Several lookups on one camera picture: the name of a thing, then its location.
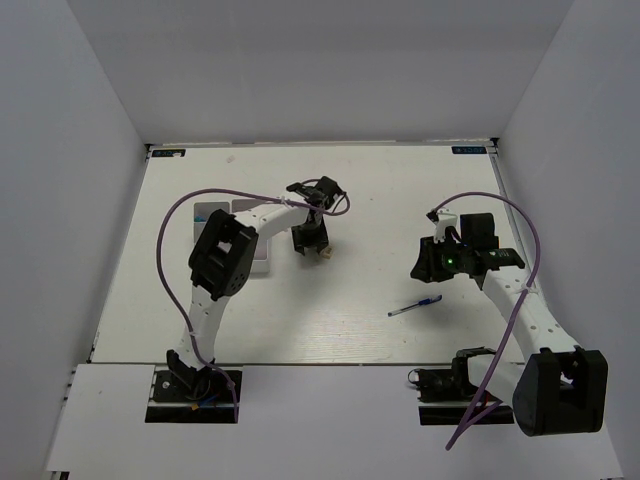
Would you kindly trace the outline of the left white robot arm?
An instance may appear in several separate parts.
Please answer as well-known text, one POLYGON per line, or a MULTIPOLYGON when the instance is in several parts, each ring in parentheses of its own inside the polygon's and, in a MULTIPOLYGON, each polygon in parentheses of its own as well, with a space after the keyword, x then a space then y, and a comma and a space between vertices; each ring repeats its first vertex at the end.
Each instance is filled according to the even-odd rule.
POLYGON ((288 231, 296 253, 305 255, 313 251, 321 256, 330 247, 324 218, 346 214, 350 206, 343 209, 338 206, 349 201, 348 194, 335 180, 323 176, 295 182, 277 197, 221 188, 196 190, 169 208, 158 232, 155 261, 161 285, 185 322, 179 346, 167 351, 166 360, 177 379, 177 387, 188 398, 205 396, 214 373, 221 375, 227 385, 232 384, 229 375, 215 364, 214 346, 229 300, 249 280, 258 244, 288 231), (184 307, 164 273, 164 237, 177 209, 186 201, 206 194, 256 200, 258 205, 235 214, 217 209, 209 215, 188 258, 192 300, 189 307, 184 307))

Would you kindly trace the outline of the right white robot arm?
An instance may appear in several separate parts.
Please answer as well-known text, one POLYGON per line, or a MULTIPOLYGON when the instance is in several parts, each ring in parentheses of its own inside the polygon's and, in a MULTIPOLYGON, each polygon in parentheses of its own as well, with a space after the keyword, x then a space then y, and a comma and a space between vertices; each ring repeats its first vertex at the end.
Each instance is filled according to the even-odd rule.
POLYGON ((602 428, 608 364, 598 350, 586 350, 551 314, 526 282, 529 272, 516 250, 503 248, 490 213, 457 216, 442 208, 429 213, 435 231, 420 240, 410 275, 424 283, 457 274, 473 279, 513 325, 510 336, 523 364, 495 362, 487 347, 462 349, 451 362, 451 376, 436 385, 425 374, 430 401, 486 396, 510 408, 527 436, 592 433, 602 428))

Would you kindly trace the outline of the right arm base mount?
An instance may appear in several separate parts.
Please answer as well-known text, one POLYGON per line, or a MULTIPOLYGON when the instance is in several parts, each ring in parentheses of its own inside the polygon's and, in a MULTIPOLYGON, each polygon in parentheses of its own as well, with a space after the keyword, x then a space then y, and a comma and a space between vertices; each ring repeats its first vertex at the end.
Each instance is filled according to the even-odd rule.
MULTIPOLYGON (((493 356, 495 350, 486 347, 462 349, 456 352, 447 368, 414 368, 407 374, 407 382, 417 392, 420 403, 421 426, 452 425, 462 419, 477 387, 468 380, 467 361, 475 356, 493 356)), ((486 392, 474 408, 474 414, 482 413, 498 398, 486 392)), ((514 424, 512 409, 504 403, 496 407, 479 425, 514 424)))

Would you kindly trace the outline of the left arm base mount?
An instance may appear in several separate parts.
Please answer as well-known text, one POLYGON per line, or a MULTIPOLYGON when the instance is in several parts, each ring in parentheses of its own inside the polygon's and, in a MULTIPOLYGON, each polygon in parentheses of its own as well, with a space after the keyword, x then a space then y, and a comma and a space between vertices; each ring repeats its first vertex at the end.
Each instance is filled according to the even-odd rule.
POLYGON ((153 376, 146 408, 147 424, 235 424, 233 396, 226 380, 212 373, 195 390, 188 389, 168 369, 153 376))

